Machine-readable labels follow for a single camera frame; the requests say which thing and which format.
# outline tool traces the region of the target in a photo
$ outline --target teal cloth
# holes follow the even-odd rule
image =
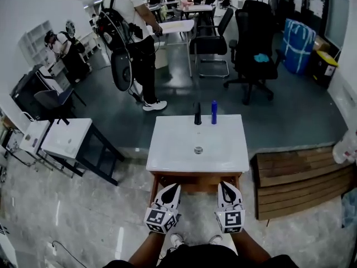
[[[269,62],[269,57],[266,54],[255,55],[254,59],[258,63],[267,63],[267,62]]]

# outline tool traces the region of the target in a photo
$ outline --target box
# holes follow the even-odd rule
[[[329,87],[332,75],[337,67],[338,63],[328,53],[324,51],[313,53],[312,76],[317,84],[325,88]]]
[[[331,47],[330,44],[326,42],[322,37],[316,36],[315,43],[313,45],[314,51],[329,52],[330,47]]]

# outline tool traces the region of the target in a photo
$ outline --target marble floor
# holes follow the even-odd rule
[[[120,180],[113,186],[90,171],[72,179],[42,165],[27,168],[9,159],[1,187],[1,216],[13,221],[33,245],[38,259],[63,267],[81,267],[61,247],[54,256],[47,243],[60,241],[88,268],[103,267],[114,259],[128,260],[148,235],[143,226],[152,175],[144,160],[126,160],[117,166]],[[267,221],[254,217],[252,173],[243,174],[240,188],[247,210],[245,229],[272,256],[288,254],[301,267],[345,267],[353,249],[355,230],[341,228],[341,199]],[[181,196],[182,217],[172,231],[189,244],[205,243],[218,234],[214,218],[215,194]],[[233,247],[229,235],[223,245]],[[171,247],[166,237],[162,256]]]

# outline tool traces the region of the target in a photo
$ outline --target black pants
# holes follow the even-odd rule
[[[158,268],[298,268],[287,255],[279,255],[259,266],[237,256],[233,250],[221,245],[180,245],[167,253]],[[104,268],[134,268],[128,262],[114,260]]]
[[[76,79],[84,79],[89,72],[89,65],[84,63],[79,56],[75,45],[71,45],[66,56],[62,58],[64,65],[68,70],[66,77],[72,84]]]
[[[149,36],[141,42],[129,44],[127,49],[132,61],[132,74],[143,87],[144,100],[157,102],[155,95],[155,47],[154,39]]]

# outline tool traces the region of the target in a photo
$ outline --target sink drain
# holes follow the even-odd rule
[[[203,148],[202,147],[195,147],[194,152],[197,155],[202,154]]]

